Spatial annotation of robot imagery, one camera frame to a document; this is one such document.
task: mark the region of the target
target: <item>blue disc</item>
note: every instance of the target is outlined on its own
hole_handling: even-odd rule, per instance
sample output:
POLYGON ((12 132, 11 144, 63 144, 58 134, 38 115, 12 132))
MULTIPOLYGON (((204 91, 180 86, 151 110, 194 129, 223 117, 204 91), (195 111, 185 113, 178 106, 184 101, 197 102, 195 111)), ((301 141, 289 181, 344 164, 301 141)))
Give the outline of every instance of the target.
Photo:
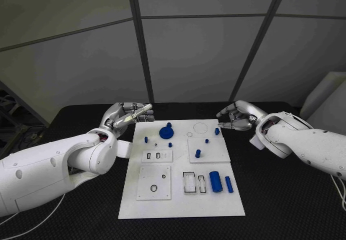
POLYGON ((159 134, 159 137, 162 139, 169 139, 172 137, 172 134, 174 134, 171 127, 168 127, 168 126, 162 127, 159 129, 159 133, 158 134, 159 134))

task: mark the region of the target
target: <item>black table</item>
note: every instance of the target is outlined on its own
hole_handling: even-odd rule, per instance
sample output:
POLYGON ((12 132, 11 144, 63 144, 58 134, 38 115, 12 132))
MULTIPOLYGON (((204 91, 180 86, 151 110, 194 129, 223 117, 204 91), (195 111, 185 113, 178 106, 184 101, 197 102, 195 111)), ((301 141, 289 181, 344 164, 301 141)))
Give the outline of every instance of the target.
MULTIPOLYGON (((214 119, 226 102, 155 103, 155 120, 214 119)), ((267 113, 296 114, 283 102, 253 103, 267 113)), ((41 143, 97 127, 110 105, 64 107, 41 143)), ((119 137, 132 141, 133 125, 119 137)), ((105 175, 64 196, 43 225, 17 239, 346 239, 346 212, 329 176, 295 155, 278 158, 249 143, 253 130, 221 130, 244 216, 118 220, 128 159, 116 158, 105 175)), ((0 239, 27 231, 51 212, 60 198, 21 212, 0 226, 0 239)))

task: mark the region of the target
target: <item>white cable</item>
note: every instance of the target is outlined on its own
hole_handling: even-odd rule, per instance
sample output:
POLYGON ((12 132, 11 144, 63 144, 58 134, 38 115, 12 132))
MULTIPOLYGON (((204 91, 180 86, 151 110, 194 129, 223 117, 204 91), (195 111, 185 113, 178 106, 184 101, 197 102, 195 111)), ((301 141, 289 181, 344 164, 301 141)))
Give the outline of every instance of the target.
POLYGON ((48 214, 47 217, 44 218, 44 220, 35 225, 35 227, 32 227, 32 228, 31 228, 28 231, 25 231, 24 233, 21 233, 21 234, 18 234, 18 235, 15 235, 15 236, 7 237, 7 238, 4 238, 4 239, 1 239, 1 240, 14 239, 14 238, 25 235, 31 230, 34 230, 34 229, 43 224, 43 222, 48 219, 48 217, 51 216, 51 214, 54 213, 54 211, 56 211, 56 209, 57 209, 57 207, 60 206, 60 203, 61 203, 61 201, 63 201, 63 197, 64 197, 64 194, 61 195, 60 201, 58 201, 57 206, 54 207, 53 211, 50 212, 50 214, 48 214))
POLYGON ((342 210, 346 211, 346 207, 344 207, 344 203, 346 203, 346 187, 344 187, 344 182, 342 182, 342 180, 338 178, 338 180, 340 180, 340 184, 341 184, 341 188, 342 188, 342 194, 341 194, 340 189, 338 189, 338 187, 337 187, 335 180, 334 180, 331 174, 329 174, 329 177, 331 177, 331 180, 332 180, 332 184, 334 184, 335 190, 337 190, 338 195, 340 195, 340 200, 341 200, 340 204, 341 204, 341 208, 342 208, 342 210))
POLYGON ((18 214, 18 212, 17 212, 15 214, 12 214, 11 217, 8 217, 8 218, 0 223, 0 225, 2 225, 11 218, 14 218, 17 214, 18 214))

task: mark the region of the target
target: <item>robotic hand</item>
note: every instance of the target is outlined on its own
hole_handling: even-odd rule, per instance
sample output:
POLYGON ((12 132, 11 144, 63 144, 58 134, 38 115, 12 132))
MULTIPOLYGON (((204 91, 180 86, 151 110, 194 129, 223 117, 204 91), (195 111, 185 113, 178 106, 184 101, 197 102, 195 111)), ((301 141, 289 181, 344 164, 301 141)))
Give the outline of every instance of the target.
POLYGON ((255 135, 249 142, 285 158, 292 152, 301 161, 322 172, 346 180, 346 136, 311 125, 286 112, 266 114, 250 103, 237 100, 216 114, 229 114, 230 122, 218 127, 246 131, 255 125, 255 135))
POLYGON ((87 133, 24 149, 0 160, 0 217, 28 210, 105 174, 132 144, 116 140, 126 126, 152 122, 151 104, 115 103, 87 133), (71 174, 67 166, 79 169, 71 174))

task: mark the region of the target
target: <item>white rectangular plate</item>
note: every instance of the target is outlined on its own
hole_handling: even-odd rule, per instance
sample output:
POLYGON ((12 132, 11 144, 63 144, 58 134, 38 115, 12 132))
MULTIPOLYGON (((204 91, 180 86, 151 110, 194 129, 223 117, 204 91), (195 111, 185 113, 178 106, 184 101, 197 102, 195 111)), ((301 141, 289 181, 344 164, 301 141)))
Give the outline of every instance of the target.
POLYGON ((229 163, 229 153, 223 137, 188 138, 188 162, 191 164, 229 163), (195 150, 200 150, 200 156, 195 157, 195 150))
MULTIPOLYGON (((234 175, 229 162, 190 164, 187 139, 190 138, 223 138, 221 132, 214 135, 214 128, 218 121, 205 120, 167 120, 154 122, 138 122, 132 136, 132 150, 126 167, 126 175, 122 190, 122 199, 118 212, 119 219, 149 219, 149 218, 187 218, 187 217, 217 217, 244 216, 243 205, 236 186, 234 175), (161 139, 158 131, 171 123, 174 131, 169 139, 161 139), (142 151, 171 150, 172 162, 144 163, 142 151), (141 166, 169 166, 169 200, 136 201, 136 188, 141 166), (208 172, 217 171, 223 191, 214 193, 208 172), (198 188, 197 176, 204 177, 205 193, 193 195, 184 194, 182 172, 194 172, 195 187, 198 188), (229 176, 233 193, 227 192, 224 176, 229 176)), ((223 145, 221 153, 227 155, 223 145)))
POLYGON ((141 166, 138 173, 136 200, 171 199, 171 167, 141 166))
POLYGON ((172 162, 171 150, 145 150, 141 155, 142 163, 169 163, 172 162))

